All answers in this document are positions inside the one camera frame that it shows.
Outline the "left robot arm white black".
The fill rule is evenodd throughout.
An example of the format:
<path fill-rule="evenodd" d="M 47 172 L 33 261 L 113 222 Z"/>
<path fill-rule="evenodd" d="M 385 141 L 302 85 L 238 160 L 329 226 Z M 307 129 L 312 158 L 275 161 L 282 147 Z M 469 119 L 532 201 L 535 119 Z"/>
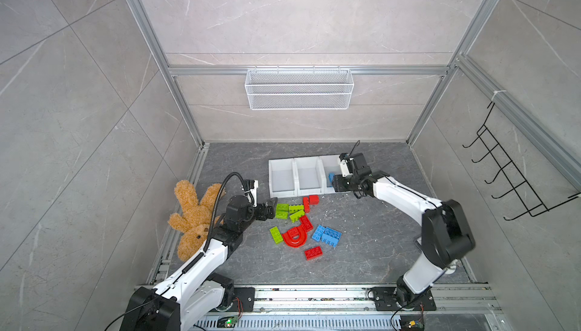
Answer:
<path fill-rule="evenodd" d="M 165 281 L 133 293 L 120 329 L 189 330 L 209 311 L 229 308 L 234 283 L 216 269 L 240 246 L 244 231 L 254 221 L 275 217 L 277 203 L 276 197 L 262 204 L 246 196 L 231 197 L 221 224 L 195 255 Z"/>

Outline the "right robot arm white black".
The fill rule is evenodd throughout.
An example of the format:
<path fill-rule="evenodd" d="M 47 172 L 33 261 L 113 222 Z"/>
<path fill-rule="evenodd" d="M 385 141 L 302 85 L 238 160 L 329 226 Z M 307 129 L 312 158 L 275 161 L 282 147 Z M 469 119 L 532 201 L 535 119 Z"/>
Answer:
<path fill-rule="evenodd" d="M 342 153 L 337 163 L 340 173 L 331 181 L 335 192 L 387 202 L 421 225 L 422 254 L 398 279 L 394 292 L 399 307 L 415 307 L 434 283 L 454 273 L 458 262 L 476 246 L 462 206 L 452 199 L 442 201 L 419 193 L 383 171 L 373 172 L 362 153 Z"/>

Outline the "blue lego brick underside up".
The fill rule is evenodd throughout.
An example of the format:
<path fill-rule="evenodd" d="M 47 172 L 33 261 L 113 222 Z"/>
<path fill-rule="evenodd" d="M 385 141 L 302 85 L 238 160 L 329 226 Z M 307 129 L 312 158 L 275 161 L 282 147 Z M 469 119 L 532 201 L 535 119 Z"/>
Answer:
<path fill-rule="evenodd" d="M 341 232 L 327 227 L 322 233 L 321 241 L 333 248 L 336 248 L 341 237 Z"/>

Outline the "blue lego brick studs up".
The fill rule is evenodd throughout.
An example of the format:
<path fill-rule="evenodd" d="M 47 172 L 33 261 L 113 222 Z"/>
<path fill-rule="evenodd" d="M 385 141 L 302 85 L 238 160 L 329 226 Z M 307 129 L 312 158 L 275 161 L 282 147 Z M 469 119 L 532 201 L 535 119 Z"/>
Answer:
<path fill-rule="evenodd" d="M 317 228 L 314 230 L 313 235 L 311 236 L 311 238 L 315 241 L 315 242 L 320 242 L 322 239 L 322 235 L 323 233 L 326 231 L 326 227 L 322 226 L 322 225 L 318 225 Z"/>

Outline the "red lego brick front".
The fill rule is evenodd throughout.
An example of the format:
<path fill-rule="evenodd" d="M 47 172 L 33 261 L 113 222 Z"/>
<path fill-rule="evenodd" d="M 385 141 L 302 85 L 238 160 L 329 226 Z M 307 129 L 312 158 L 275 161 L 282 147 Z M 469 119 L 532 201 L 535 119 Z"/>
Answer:
<path fill-rule="evenodd" d="M 304 255 L 307 261 L 314 260 L 316 258 L 322 257 L 323 251 L 320 246 L 313 247 L 304 251 Z"/>

